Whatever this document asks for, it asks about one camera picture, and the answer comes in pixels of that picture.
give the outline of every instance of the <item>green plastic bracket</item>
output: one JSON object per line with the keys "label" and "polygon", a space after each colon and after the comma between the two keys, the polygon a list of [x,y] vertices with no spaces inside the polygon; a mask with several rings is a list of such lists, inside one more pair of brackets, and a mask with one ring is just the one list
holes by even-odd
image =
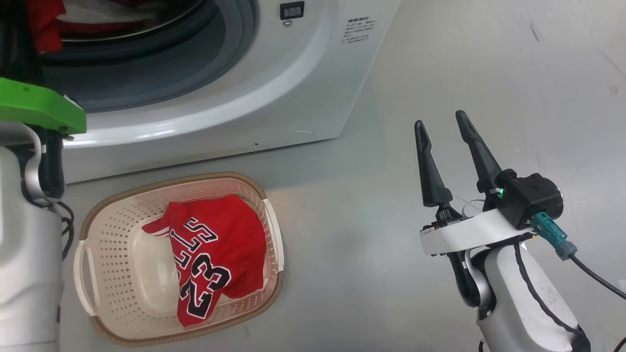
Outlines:
{"label": "green plastic bracket", "polygon": [[0,120],[68,135],[87,132],[83,109],[53,90],[6,78],[0,78]]}

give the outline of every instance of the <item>red cloth in washing machine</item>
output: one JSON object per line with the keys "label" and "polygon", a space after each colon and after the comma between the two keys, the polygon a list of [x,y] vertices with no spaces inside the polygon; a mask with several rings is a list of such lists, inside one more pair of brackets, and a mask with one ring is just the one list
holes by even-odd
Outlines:
{"label": "red cloth in washing machine", "polygon": [[183,326],[205,321],[221,294],[242,298],[263,288],[265,231],[257,213],[236,195],[170,203],[161,219],[142,229],[170,238]]}

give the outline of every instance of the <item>basket handle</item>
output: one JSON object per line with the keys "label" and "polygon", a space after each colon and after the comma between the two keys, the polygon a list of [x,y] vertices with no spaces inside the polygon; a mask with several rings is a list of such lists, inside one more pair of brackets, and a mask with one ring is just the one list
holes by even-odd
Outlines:
{"label": "basket handle", "polygon": [[[96,272],[93,265],[93,255],[91,249],[87,246],[86,240],[78,242],[76,248],[76,254],[74,255],[74,285],[76,286],[76,293],[78,293],[78,299],[83,305],[83,308],[90,316],[96,316],[98,307],[100,306],[100,298],[98,297],[98,286],[96,285]],[[91,286],[93,287],[93,301],[88,298],[87,290],[85,289],[85,277],[83,276],[83,256],[87,252],[87,261],[89,262],[89,269],[91,274]]]}

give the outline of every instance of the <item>washing machine door opening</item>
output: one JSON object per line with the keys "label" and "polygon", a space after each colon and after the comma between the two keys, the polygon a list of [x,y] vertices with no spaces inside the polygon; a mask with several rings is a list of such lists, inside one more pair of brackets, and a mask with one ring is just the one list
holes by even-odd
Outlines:
{"label": "washing machine door opening", "polygon": [[200,0],[188,11],[132,35],[66,38],[42,56],[46,84],[88,113],[158,103],[226,73],[254,40],[255,0]]}

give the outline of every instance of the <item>teal connector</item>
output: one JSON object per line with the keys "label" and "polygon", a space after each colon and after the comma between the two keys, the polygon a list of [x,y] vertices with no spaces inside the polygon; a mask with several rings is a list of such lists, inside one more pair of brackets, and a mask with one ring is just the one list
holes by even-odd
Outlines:
{"label": "teal connector", "polygon": [[537,213],[533,217],[530,227],[554,247],[563,261],[569,259],[570,255],[575,254],[578,250],[573,243],[567,240],[566,233],[545,212]]}

